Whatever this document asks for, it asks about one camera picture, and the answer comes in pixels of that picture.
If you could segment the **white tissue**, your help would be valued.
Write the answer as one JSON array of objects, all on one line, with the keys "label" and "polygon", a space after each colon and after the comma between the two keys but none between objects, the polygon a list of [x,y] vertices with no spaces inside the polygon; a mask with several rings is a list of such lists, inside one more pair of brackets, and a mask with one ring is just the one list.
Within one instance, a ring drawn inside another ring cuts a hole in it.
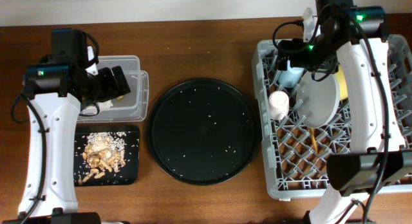
[{"label": "white tissue", "polygon": [[105,102],[97,102],[97,105],[100,110],[107,110],[111,107],[113,107],[113,103],[111,100],[105,101]]}]

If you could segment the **yellow bowl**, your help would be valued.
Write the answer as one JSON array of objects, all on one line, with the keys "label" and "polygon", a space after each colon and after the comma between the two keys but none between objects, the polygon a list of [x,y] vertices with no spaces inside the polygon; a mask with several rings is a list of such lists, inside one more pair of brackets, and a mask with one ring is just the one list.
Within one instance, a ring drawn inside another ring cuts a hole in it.
[{"label": "yellow bowl", "polygon": [[338,65],[338,70],[334,75],[339,85],[340,100],[347,99],[348,98],[347,85],[346,85],[346,80],[344,78],[344,73],[343,73],[341,65]]}]

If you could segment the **blue cup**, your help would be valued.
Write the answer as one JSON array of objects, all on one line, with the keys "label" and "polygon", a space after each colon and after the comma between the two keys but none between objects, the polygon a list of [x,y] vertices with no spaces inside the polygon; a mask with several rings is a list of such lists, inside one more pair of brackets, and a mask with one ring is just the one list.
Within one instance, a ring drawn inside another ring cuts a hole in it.
[{"label": "blue cup", "polygon": [[279,85],[284,88],[293,88],[301,79],[304,68],[292,67],[289,60],[286,62],[286,70],[281,70],[278,78]]}]

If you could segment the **grey plate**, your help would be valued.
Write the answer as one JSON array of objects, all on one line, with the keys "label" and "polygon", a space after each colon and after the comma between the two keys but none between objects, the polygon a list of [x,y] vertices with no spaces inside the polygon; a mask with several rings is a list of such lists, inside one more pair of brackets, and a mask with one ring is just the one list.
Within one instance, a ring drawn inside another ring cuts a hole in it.
[{"label": "grey plate", "polygon": [[302,101],[297,108],[299,117],[305,116],[303,124],[309,128],[327,125],[337,112],[340,102],[339,83],[334,75],[317,82],[311,73],[305,73],[299,83],[296,101]]}]

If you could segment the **pink cup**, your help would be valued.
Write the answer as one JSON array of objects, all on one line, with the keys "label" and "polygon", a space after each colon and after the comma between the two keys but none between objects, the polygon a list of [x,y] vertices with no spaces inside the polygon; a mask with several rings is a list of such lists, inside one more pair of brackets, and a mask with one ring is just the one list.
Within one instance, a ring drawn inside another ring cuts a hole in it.
[{"label": "pink cup", "polygon": [[283,91],[274,91],[268,98],[270,118],[280,121],[287,116],[289,111],[289,97]]}]

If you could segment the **peanut shell food scraps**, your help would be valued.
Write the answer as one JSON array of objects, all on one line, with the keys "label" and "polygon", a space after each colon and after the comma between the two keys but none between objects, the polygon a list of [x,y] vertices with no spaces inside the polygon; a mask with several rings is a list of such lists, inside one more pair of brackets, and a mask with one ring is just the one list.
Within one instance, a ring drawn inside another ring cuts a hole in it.
[{"label": "peanut shell food scraps", "polygon": [[86,172],[79,175],[77,183],[83,185],[92,178],[100,179],[109,173],[118,175],[125,161],[126,132],[90,133],[81,154]]}]

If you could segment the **wooden chopstick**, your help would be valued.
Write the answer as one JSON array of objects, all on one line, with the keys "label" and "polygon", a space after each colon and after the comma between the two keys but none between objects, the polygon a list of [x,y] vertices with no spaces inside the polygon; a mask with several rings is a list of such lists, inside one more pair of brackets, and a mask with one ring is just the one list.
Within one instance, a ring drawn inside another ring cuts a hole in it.
[{"label": "wooden chopstick", "polygon": [[319,152],[319,148],[315,137],[315,130],[313,128],[310,128],[309,131],[314,151],[317,154]]}]

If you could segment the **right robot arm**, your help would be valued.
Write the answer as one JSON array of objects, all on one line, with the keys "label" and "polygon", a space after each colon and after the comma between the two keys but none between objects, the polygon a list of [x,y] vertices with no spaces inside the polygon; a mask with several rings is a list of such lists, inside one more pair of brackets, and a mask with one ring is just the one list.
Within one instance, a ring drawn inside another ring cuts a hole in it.
[{"label": "right robot arm", "polygon": [[388,73],[388,24],[381,6],[353,0],[315,0],[317,13],[295,22],[300,39],[274,41],[281,71],[302,68],[325,77],[342,68],[351,115],[348,154],[327,159],[329,186],[305,223],[344,223],[375,195],[411,172],[411,150],[397,123]]}]

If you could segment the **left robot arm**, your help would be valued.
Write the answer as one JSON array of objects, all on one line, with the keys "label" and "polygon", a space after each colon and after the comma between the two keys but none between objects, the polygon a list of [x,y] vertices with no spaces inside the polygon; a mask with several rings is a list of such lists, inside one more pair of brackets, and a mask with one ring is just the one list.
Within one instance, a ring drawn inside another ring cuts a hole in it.
[{"label": "left robot arm", "polygon": [[130,92],[122,68],[96,69],[99,45],[88,33],[51,33],[52,53],[27,68],[18,99],[28,107],[30,152],[14,223],[101,223],[79,212],[73,182],[75,129],[81,111]]}]

